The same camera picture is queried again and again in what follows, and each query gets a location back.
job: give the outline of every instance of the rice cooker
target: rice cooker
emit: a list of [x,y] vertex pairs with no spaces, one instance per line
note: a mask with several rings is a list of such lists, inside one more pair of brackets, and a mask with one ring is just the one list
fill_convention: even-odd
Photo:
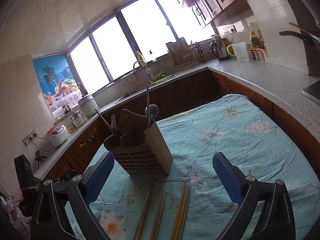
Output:
[[99,107],[92,95],[83,96],[79,101],[79,108],[88,118],[96,113],[96,109],[99,111]]
[[45,134],[45,140],[51,147],[55,148],[61,145],[68,138],[68,130],[63,124],[57,124]]

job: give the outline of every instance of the sink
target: sink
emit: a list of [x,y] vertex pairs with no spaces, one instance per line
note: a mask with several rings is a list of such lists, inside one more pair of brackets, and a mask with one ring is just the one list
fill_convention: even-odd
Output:
[[132,95],[134,95],[134,94],[137,94],[137,93],[139,93],[140,91],[145,90],[145,89],[147,89],[147,85],[143,85],[143,86],[141,86],[141,87],[139,87],[139,88],[137,88],[137,89],[135,89],[135,90],[133,90],[133,91],[125,94],[123,97],[120,98],[120,100],[119,100],[118,102],[120,102],[120,101],[128,98],[129,96],[132,96]]

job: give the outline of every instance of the countertop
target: countertop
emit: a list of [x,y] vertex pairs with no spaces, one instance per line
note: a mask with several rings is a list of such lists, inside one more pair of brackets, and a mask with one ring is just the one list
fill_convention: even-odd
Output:
[[[152,86],[150,91],[208,69],[222,74],[269,99],[298,120],[320,142],[320,106],[302,94],[302,89],[318,81],[319,77],[310,77],[266,62],[256,60],[238,62],[236,58],[233,58],[222,62],[212,60],[178,71],[174,78]],[[100,107],[100,113],[104,114],[143,94],[146,94],[146,90],[119,101],[121,96]],[[97,114],[90,117],[84,125],[70,134],[62,145],[48,152],[46,154],[48,159],[40,164],[40,168],[34,172],[34,176],[43,180],[69,146],[97,118]]]

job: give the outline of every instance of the power outlet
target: power outlet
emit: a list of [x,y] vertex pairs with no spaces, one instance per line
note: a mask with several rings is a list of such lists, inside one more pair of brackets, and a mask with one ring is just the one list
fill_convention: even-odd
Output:
[[229,31],[230,34],[237,32],[236,27],[235,27],[234,25],[232,25],[231,27],[229,27],[229,28],[228,28],[228,31]]
[[25,137],[22,141],[27,146],[36,136],[38,135],[38,132],[36,129],[32,131],[27,137]]

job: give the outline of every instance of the green basket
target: green basket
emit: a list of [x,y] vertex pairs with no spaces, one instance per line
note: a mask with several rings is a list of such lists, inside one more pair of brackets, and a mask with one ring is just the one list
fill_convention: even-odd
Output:
[[168,76],[166,76],[166,77],[164,77],[164,78],[162,78],[162,79],[159,79],[158,81],[155,81],[155,82],[151,83],[151,84],[150,84],[150,87],[151,87],[151,86],[154,86],[154,85],[156,85],[156,84],[159,84],[159,83],[161,83],[161,82],[163,82],[163,81],[166,81],[166,80],[168,80],[168,79],[170,79],[170,78],[173,78],[173,77],[175,77],[175,76],[176,76],[176,73],[173,73],[173,74],[171,74],[171,75],[168,75]]

